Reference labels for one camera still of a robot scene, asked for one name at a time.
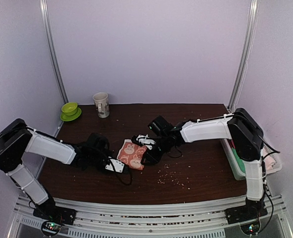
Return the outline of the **orange patterned towel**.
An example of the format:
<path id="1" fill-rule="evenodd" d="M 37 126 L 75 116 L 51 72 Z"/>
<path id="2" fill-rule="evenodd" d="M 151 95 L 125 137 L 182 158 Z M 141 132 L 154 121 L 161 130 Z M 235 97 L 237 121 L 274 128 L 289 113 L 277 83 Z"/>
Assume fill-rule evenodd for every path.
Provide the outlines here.
<path id="1" fill-rule="evenodd" d="M 117 160 L 125 163 L 131 169 L 142 171 L 144 169 L 144 165 L 141 164 L 141 161 L 146 150 L 146 146 L 138 146 L 131 140 L 126 139 L 118 152 Z"/>

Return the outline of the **pink microfiber towel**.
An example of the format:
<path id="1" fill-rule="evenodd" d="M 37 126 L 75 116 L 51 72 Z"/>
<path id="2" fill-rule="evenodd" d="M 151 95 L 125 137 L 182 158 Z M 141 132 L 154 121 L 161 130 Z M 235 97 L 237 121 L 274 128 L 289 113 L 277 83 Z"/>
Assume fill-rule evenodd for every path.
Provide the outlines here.
<path id="1" fill-rule="evenodd" d="M 231 148 L 235 149 L 235 144 L 234 144 L 233 140 L 229 140 L 229 144 L 230 144 Z"/>

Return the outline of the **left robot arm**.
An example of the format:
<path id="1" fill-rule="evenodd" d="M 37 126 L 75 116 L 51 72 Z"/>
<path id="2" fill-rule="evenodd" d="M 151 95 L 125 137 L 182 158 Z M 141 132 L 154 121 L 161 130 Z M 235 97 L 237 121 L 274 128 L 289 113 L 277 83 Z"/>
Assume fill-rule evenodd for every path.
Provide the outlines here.
<path id="1" fill-rule="evenodd" d="M 0 170 L 27 195 L 36 209 L 48 220 L 60 216 L 50 193 L 38 181 L 32 165 L 47 158 L 85 170 L 95 166 L 102 171 L 115 171 L 108 141 L 101 136 L 93 142 L 64 142 L 37 129 L 23 119 L 15 119 L 0 132 Z"/>

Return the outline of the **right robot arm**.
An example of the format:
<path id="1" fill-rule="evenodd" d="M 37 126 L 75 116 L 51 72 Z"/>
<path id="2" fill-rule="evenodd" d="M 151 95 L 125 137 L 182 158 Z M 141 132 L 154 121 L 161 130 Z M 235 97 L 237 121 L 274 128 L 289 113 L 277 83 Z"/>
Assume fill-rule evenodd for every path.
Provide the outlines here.
<path id="1" fill-rule="evenodd" d="M 232 140 L 238 157 L 243 161 L 246 179 L 246 201 L 242 215 L 252 219 L 263 209 L 264 171 L 261 151 L 263 149 L 263 130 L 244 108 L 238 108 L 231 114 L 211 119 L 191 119 L 170 124 L 162 116 L 154 119 L 148 127 L 156 138 L 147 135 L 136 136 L 139 146 L 146 146 L 142 164 L 155 165 L 163 154 L 173 147 L 200 140 Z"/>

